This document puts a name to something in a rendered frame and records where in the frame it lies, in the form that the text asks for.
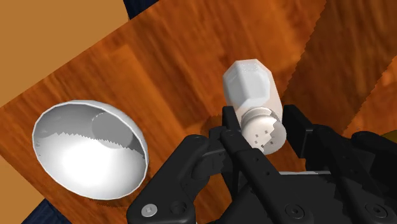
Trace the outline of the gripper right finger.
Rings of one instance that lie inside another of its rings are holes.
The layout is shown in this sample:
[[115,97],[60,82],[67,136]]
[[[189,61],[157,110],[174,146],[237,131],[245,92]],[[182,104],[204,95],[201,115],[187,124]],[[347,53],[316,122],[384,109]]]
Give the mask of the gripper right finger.
[[352,224],[397,224],[397,143],[369,131],[343,137],[292,104],[282,123],[306,167],[329,170]]

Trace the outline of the white salt shaker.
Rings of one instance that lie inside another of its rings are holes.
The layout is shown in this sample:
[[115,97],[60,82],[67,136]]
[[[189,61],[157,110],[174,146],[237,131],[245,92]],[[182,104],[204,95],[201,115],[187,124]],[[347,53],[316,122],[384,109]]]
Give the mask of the white salt shaker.
[[251,147],[269,155],[284,145],[281,99],[271,71],[259,60],[235,61],[223,75],[223,91]]

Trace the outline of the brown wooden table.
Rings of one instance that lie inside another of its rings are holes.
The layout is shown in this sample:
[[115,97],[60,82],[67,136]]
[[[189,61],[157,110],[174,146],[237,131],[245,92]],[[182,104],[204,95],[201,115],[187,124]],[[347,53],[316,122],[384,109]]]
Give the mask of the brown wooden table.
[[129,115],[154,174],[180,141],[221,121],[223,73],[258,59],[285,104],[339,134],[396,127],[397,0],[159,0],[0,108],[0,155],[73,224],[127,224],[134,195],[80,197],[43,170],[32,129],[54,104],[93,99]]

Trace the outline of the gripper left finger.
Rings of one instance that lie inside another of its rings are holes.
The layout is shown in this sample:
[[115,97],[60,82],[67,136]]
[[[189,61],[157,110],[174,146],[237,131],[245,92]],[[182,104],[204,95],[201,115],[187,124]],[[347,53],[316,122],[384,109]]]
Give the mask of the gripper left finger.
[[265,181],[280,174],[260,150],[250,147],[240,132],[233,107],[222,109],[222,125],[209,137],[186,136],[127,209],[128,224],[195,224],[193,201],[212,175],[221,174],[237,207],[252,209],[243,220],[267,214],[281,224],[277,188]]

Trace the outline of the white bowl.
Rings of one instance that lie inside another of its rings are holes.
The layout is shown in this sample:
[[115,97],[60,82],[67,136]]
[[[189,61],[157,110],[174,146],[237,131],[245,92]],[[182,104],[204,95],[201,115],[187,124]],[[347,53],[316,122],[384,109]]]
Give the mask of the white bowl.
[[140,128],[123,111],[99,101],[72,100],[47,109],[34,124],[32,146],[55,182],[89,199],[130,195],[148,171]]

